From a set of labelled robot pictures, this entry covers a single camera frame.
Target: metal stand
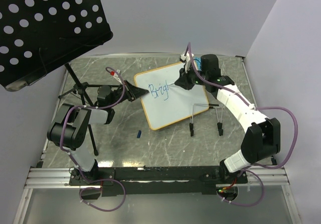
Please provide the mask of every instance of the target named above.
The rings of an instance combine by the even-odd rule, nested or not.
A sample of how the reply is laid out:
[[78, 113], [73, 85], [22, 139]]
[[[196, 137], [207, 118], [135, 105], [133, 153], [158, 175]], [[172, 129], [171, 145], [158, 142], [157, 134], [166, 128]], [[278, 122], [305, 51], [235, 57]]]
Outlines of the metal stand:
[[[65, 67], [67, 69], [67, 71], [69, 72], [70, 76], [72, 77], [72, 79], [75, 82], [75, 85], [72, 89], [68, 90], [67, 92], [63, 93], [62, 95], [58, 96], [59, 99], [61, 99], [62, 97], [70, 94], [70, 93], [74, 93], [74, 94], [79, 94], [80, 95], [80, 99], [83, 105], [86, 105], [86, 101], [90, 106], [94, 106], [94, 103], [91, 101], [89, 95], [86, 92], [86, 88], [88, 87], [101, 87], [102, 85], [96, 85], [96, 84], [88, 84], [88, 82], [83, 82], [81, 83], [78, 79], [78, 77], [76, 76], [74, 70], [72, 70], [71, 66], [69, 63], [65, 64]], [[90, 138], [91, 138], [91, 143], [92, 143], [92, 147], [94, 148], [94, 155], [98, 156], [98, 151], [97, 151], [97, 147], [95, 144], [95, 139], [94, 139], [94, 135], [92, 133], [92, 129], [91, 129], [91, 125], [88, 125], [88, 130], [89, 130], [89, 134], [90, 134]]]

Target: wall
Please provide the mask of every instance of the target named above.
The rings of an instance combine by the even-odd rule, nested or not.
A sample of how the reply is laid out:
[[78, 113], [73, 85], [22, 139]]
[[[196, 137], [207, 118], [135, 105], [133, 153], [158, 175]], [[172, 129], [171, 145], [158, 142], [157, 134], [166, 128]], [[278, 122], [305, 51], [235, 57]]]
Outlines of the wall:
[[101, 0], [114, 38], [94, 54], [194, 53], [246, 56], [276, 0]]
[[0, 216], [12, 223], [30, 166], [40, 159], [65, 68], [17, 92], [0, 86]]
[[[321, 184], [321, 0], [277, 0], [245, 62], [260, 106], [291, 109], [299, 123], [298, 141], [286, 171], [303, 223], [320, 223], [316, 188]], [[283, 160], [293, 124], [279, 112]]]

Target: blue marker cap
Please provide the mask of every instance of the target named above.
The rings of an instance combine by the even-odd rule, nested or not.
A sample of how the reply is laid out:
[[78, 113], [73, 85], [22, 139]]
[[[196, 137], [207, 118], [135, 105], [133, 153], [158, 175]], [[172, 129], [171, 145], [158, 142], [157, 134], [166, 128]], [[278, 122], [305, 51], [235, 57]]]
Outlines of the blue marker cap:
[[141, 130], [138, 131], [137, 138], [139, 139], [141, 135]]

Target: blue object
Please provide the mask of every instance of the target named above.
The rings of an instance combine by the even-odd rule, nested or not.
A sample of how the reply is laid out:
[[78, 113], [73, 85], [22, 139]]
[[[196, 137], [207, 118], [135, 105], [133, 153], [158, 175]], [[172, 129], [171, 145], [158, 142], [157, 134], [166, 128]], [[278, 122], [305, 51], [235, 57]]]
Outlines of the blue object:
[[139, 139], [141, 135], [141, 130], [138, 131], [137, 138]]
[[194, 57], [194, 60], [196, 61], [197, 68], [202, 71], [202, 63], [200, 57]]

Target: whiteboard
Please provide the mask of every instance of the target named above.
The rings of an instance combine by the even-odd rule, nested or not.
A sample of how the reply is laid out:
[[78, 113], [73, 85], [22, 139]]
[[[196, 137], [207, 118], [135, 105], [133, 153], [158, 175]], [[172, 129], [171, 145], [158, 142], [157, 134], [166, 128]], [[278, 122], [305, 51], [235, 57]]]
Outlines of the whiteboard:
[[[138, 73], [134, 77], [137, 87], [149, 90], [141, 98], [141, 104], [152, 130], [191, 117], [195, 103], [209, 103], [203, 86], [195, 85], [191, 90], [185, 90], [174, 85], [183, 66], [184, 63], [175, 63]], [[208, 106], [194, 106], [194, 115], [208, 109]]]

